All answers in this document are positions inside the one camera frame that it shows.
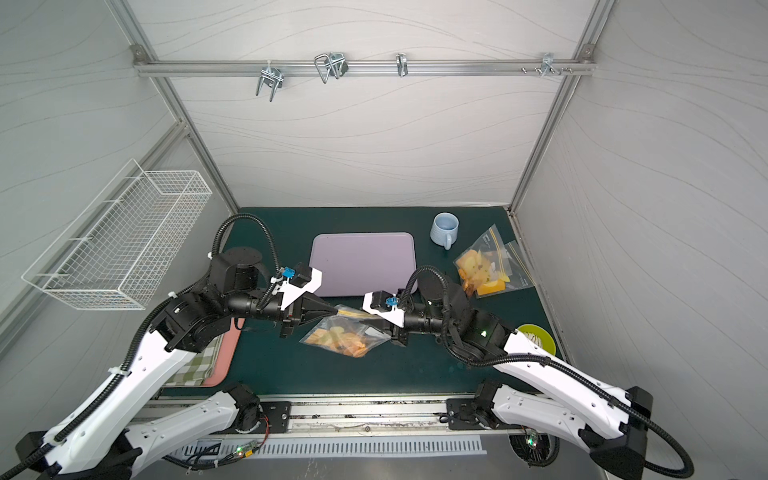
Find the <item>clear resealable bag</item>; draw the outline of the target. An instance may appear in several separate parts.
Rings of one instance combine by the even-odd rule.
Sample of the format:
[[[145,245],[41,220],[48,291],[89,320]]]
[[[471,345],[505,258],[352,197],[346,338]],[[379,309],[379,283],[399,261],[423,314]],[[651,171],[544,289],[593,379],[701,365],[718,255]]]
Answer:
[[[506,289],[508,291],[520,291],[533,288],[535,286],[535,281],[524,260],[523,250],[518,242],[513,240],[506,243],[505,252],[509,265],[509,269],[507,270],[509,281],[507,282]]]

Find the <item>resealable bag table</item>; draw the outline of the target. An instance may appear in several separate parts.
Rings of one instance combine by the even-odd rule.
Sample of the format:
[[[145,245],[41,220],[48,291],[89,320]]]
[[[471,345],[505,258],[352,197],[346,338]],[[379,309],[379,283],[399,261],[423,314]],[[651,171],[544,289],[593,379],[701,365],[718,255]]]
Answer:
[[[482,298],[511,290],[511,256],[496,225],[489,227],[454,264],[468,297]]]

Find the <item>resealable bag with duck print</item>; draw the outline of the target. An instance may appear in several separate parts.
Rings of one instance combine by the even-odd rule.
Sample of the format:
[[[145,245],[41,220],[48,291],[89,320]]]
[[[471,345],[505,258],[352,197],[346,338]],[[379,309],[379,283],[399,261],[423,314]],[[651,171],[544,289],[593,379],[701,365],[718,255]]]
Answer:
[[[388,342],[391,336],[367,321],[378,316],[338,305],[338,312],[320,320],[301,340],[313,346],[352,358],[364,357],[374,348]]]

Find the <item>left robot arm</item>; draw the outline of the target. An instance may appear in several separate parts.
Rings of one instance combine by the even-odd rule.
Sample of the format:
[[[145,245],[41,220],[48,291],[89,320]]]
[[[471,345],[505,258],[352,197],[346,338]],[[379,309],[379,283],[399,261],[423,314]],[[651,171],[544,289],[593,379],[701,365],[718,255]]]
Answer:
[[[260,399],[238,383],[180,412],[141,425],[130,422],[166,381],[227,333],[236,319],[280,324],[286,337],[309,321],[335,314],[316,296],[322,273],[302,263],[269,271],[250,247],[223,251],[227,228],[238,220],[263,227],[253,214],[227,218],[214,236],[206,274],[155,307],[140,324],[123,362],[72,414],[17,444],[19,462],[42,479],[131,479],[151,463],[209,433],[250,434],[268,427]]]

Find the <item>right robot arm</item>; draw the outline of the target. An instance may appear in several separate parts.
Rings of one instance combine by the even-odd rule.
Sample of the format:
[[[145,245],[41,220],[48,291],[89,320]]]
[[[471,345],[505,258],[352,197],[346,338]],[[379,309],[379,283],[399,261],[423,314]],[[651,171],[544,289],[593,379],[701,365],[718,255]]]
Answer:
[[[367,324],[404,345],[412,334],[434,335],[447,353],[473,368],[492,367],[534,388],[520,392],[499,381],[481,384],[473,421],[485,429],[518,425],[585,450],[621,479],[645,471],[677,479],[695,472],[685,448],[652,418],[653,397],[623,390],[548,353],[518,329],[471,305],[463,289],[433,266],[417,268],[395,293],[365,294]]]

